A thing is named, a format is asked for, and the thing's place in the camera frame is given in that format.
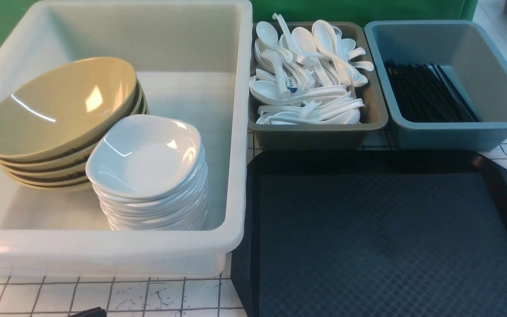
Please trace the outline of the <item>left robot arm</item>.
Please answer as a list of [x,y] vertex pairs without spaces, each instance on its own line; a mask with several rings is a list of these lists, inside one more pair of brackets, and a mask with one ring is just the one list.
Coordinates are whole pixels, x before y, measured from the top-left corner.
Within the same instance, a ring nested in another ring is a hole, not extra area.
[[69,317],[107,317],[107,311],[101,307],[95,307],[78,313],[73,313],[69,315]]

